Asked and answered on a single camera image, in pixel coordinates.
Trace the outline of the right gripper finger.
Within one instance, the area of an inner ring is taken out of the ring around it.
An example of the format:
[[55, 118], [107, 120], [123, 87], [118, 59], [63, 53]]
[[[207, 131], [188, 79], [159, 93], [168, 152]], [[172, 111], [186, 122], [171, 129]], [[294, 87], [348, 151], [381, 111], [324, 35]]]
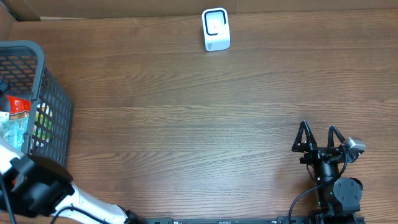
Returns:
[[340, 133], [340, 131], [337, 129], [335, 125], [331, 125], [328, 129], [328, 141], [327, 141], [327, 147], [328, 148], [333, 148], [335, 146], [334, 143], [334, 137], [337, 137], [340, 143], [343, 143], [345, 141], [345, 138], [343, 135]]
[[317, 142], [306, 121], [300, 123], [292, 152], [310, 152], [317, 147]]

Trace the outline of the green tea packet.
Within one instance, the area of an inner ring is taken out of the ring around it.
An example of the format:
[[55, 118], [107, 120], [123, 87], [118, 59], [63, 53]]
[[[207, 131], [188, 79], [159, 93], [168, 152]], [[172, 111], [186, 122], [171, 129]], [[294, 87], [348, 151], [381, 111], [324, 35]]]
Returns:
[[37, 106], [33, 135], [39, 139], [35, 145], [43, 147], [42, 141], [50, 142], [53, 138], [53, 111], [49, 105], [42, 103]]

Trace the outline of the orange noodle packet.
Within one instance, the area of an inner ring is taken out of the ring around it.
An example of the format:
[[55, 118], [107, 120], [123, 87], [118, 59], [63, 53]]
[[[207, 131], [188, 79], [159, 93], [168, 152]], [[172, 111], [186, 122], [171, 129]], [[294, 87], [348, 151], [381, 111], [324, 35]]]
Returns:
[[10, 104], [9, 119], [17, 120], [28, 118], [31, 110], [31, 102], [23, 98], [7, 95]]

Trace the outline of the teal snack packet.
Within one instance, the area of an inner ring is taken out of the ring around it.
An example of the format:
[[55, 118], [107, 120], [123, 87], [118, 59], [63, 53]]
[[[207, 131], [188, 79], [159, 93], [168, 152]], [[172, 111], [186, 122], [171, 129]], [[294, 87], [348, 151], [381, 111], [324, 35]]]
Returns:
[[28, 122], [28, 118], [2, 122], [1, 137], [11, 146], [19, 151], [22, 151], [22, 145], [24, 144], [24, 134], [27, 130]]

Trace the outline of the white conditioner tube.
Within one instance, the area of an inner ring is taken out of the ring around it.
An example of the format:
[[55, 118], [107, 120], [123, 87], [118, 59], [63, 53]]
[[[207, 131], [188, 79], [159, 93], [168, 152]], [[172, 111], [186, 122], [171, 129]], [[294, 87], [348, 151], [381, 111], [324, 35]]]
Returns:
[[0, 112], [0, 125], [9, 121], [9, 112], [1, 111]]

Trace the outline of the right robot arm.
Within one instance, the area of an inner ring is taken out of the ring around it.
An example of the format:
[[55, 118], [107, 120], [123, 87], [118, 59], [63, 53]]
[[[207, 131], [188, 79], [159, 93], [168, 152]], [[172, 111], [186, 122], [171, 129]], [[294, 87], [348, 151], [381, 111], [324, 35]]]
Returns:
[[[363, 140], [343, 137], [336, 126], [328, 129], [327, 146], [317, 144], [306, 121], [300, 123], [292, 145], [293, 152], [302, 153], [300, 163], [306, 165], [315, 186], [301, 193], [291, 204], [287, 220], [289, 223], [364, 223], [358, 218], [363, 184], [359, 179], [343, 177], [349, 163], [354, 163], [364, 153]], [[318, 206], [306, 217], [293, 217], [297, 202], [311, 192], [317, 193]]]

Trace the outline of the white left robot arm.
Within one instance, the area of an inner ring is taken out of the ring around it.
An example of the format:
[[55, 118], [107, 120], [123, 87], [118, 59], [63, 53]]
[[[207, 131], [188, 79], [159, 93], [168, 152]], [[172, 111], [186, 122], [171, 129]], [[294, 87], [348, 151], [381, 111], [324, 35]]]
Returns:
[[79, 189], [58, 162], [24, 154], [1, 140], [1, 210], [35, 218], [60, 217], [80, 223], [145, 223], [136, 213], [106, 203]]

